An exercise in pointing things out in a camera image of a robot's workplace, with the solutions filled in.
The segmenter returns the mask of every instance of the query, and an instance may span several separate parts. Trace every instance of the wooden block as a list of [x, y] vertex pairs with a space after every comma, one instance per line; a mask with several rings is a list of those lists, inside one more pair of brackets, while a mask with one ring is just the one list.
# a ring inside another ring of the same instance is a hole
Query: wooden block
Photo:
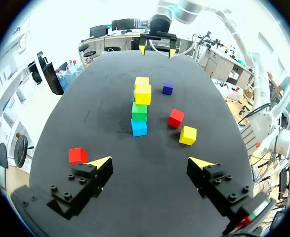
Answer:
[[183, 118], [184, 118], [183, 112], [173, 109], [170, 114], [168, 124], [172, 127], [178, 128], [180, 124], [182, 123]]
[[165, 81], [164, 87], [163, 87], [163, 94], [172, 95], [172, 91], [173, 91], [173, 83]]
[[151, 85], [139, 84], [135, 89], [136, 105], [150, 105], [151, 103]]
[[78, 164], [79, 162], [87, 163], [86, 151], [81, 147], [70, 149], [69, 162], [72, 164]]
[[135, 88], [136, 89], [136, 86], [138, 84], [146, 84], [146, 85], [149, 85], [149, 78], [146, 78], [146, 77], [136, 77], [136, 80], [135, 80]]
[[134, 122], [146, 122], [147, 121], [147, 105], [136, 105], [133, 102], [131, 109], [131, 118]]
[[131, 129], [133, 130], [134, 137], [147, 135], [146, 122], [134, 122], [132, 119], [130, 121], [131, 121]]
[[197, 129], [189, 126], [184, 126], [180, 133], [180, 143], [192, 145], [196, 141]]

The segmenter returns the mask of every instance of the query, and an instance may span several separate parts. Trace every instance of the black table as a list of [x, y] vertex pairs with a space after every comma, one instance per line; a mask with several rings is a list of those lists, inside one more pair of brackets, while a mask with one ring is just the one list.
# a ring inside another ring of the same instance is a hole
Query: black table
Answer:
[[[148, 135], [133, 137], [134, 81], [149, 77], [152, 100]], [[164, 81], [174, 83], [163, 95]], [[185, 113], [179, 129], [167, 125], [172, 109]], [[198, 130], [192, 146], [180, 129]], [[112, 156], [114, 173], [98, 198], [70, 222], [97, 236], [220, 236], [228, 218], [202, 199], [186, 174], [188, 157], [223, 163], [242, 185], [251, 183], [238, 126], [211, 80], [194, 60], [169, 60], [156, 52], [101, 55], [78, 77], [50, 115], [33, 158], [30, 187], [49, 191], [70, 173], [69, 149], [82, 147], [89, 161]]]

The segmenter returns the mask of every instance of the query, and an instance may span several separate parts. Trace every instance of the stacked cubes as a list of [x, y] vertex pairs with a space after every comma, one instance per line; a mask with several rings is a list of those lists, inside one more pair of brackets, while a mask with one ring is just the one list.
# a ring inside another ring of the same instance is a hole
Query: stacked cubes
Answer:
[[147, 135], [147, 105], [151, 103], [149, 78], [136, 77], [134, 99], [131, 109], [131, 128], [133, 136]]

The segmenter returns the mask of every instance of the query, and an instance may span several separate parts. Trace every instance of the bolt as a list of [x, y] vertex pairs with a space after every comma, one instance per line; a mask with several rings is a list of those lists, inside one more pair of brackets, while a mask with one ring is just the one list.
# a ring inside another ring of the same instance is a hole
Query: bolt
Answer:
[[227, 181], [232, 180], [232, 178], [233, 178], [233, 176], [231, 176], [230, 174], [226, 176]]
[[75, 177], [74, 177], [74, 175], [73, 175], [73, 174], [69, 174], [69, 175], [68, 175], [68, 179], [69, 179], [69, 180], [74, 180], [74, 179], [75, 179]]
[[81, 184], [85, 184], [85, 183], [86, 183], [85, 178], [80, 178], [80, 179], [79, 179], [79, 183], [81, 183]]
[[230, 201], [234, 201], [234, 200], [236, 199], [236, 197], [237, 197], [237, 195], [234, 194], [234, 193], [232, 193], [232, 194], [230, 194], [230, 195], [228, 196], [228, 199], [229, 199]]
[[57, 186], [56, 185], [50, 185], [50, 190], [53, 192], [58, 191]]
[[219, 185], [221, 182], [222, 182], [221, 179], [215, 179], [215, 181], [214, 181], [214, 183], [217, 184], [217, 185]]
[[248, 192], [249, 192], [249, 186], [244, 186], [243, 193], [248, 193]]
[[70, 193], [68, 193], [68, 192], [65, 192], [65, 193], [64, 193], [64, 199], [65, 199], [65, 200], [69, 201], [71, 198], [72, 198], [72, 196], [71, 196]]
[[26, 201], [22, 201], [24, 207], [27, 207], [28, 203]]

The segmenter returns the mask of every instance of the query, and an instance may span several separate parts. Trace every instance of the water bottle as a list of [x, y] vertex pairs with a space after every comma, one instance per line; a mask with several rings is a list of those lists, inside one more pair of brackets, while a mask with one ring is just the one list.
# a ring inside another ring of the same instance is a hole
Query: water bottle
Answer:
[[71, 74], [73, 75], [72, 80], [75, 80], [77, 78], [77, 69], [75, 65], [73, 64], [72, 60], [69, 60], [69, 70]]
[[66, 84], [67, 84], [68, 86], [69, 86], [69, 85], [72, 83], [72, 81], [73, 81], [73, 74], [71, 73], [71, 71], [70, 71], [70, 67], [69, 67], [69, 66], [66, 67], [66, 73], [65, 73], [64, 79], [65, 79]]
[[65, 71], [61, 71], [60, 68], [58, 68], [57, 70], [58, 70], [57, 77], [58, 77], [58, 80], [60, 82], [60, 85], [61, 85], [63, 91], [66, 91], [68, 85], [67, 85], [65, 78], [64, 78]]
[[78, 63], [74, 60], [74, 65], [75, 65], [75, 68], [77, 70], [77, 75], [79, 75], [80, 73], [83, 72], [83, 64], [82, 63]]

